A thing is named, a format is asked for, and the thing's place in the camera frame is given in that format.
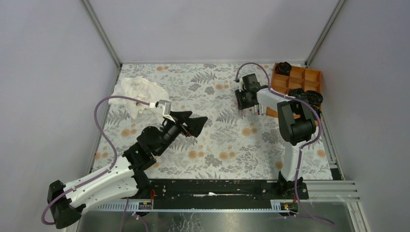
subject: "white cloth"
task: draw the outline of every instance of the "white cloth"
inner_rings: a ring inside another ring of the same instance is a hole
[[[135,98],[147,103],[157,102],[158,100],[169,101],[169,95],[164,88],[156,82],[150,82],[141,76],[137,76],[136,78],[122,78],[114,87],[112,96],[115,95]],[[108,103],[124,105],[125,110],[133,119],[136,119],[138,114],[142,114],[144,109],[148,107],[148,105],[136,104],[134,101],[121,98],[110,99]]]

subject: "black mounting plate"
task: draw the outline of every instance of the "black mounting plate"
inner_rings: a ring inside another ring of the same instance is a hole
[[[239,91],[239,89],[235,90],[235,96],[236,100],[238,101],[238,109],[243,110],[247,109],[250,107],[253,107],[255,104],[248,102],[248,101],[243,101],[243,95],[245,94],[244,91]]]
[[[267,209],[271,200],[293,200],[275,190],[279,184],[266,180],[181,180],[150,179],[155,190],[155,209]],[[298,192],[300,199],[308,199],[306,184]],[[150,199],[146,196],[131,199]]]

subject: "white wall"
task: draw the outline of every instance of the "white wall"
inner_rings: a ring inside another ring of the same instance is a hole
[[[410,1],[347,1],[312,64],[374,232],[408,231]]]
[[[86,173],[116,67],[79,0],[1,1],[0,22],[0,231],[56,231],[48,185]]]
[[[123,62],[304,61],[337,0],[91,0]]]

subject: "orange compartment tray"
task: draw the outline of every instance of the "orange compartment tray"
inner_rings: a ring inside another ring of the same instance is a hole
[[[273,67],[271,87],[279,93],[288,94],[290,89],[302,88],[306,90],[314,90],[322,93],[322,72],[318,70],[306,69],[292,66],[289,76],[281,75],[275,72],[278,63]],[[278,117],[278,113],[271,108],[267,108],[266,115]]]

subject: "floral pattern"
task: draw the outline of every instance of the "floral pattern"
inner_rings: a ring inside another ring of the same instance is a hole
[[[234,81],[240,64],[124,64],[120,79],[143,76],[157,82],[170,96],[173,111],[192,111],[207,116],[198,138],[180,135],[146,170],[149,178],[276,179],[283,166],[284,141],[278,119],[238,111]],[[273,64],[264,67],[272,73]],[[256,73],[266,84],[262,70],[253,65],[241,75]],[[111,105],[104,131],[117,147],[118,155],[136,142],[147,126],[159,126],[154,113],[146,110],[136,120],[124,107]],[[93,170],[113,161],[114,153],[103,138]],[[331,179],[322,140],[303,151],[305,179]]]

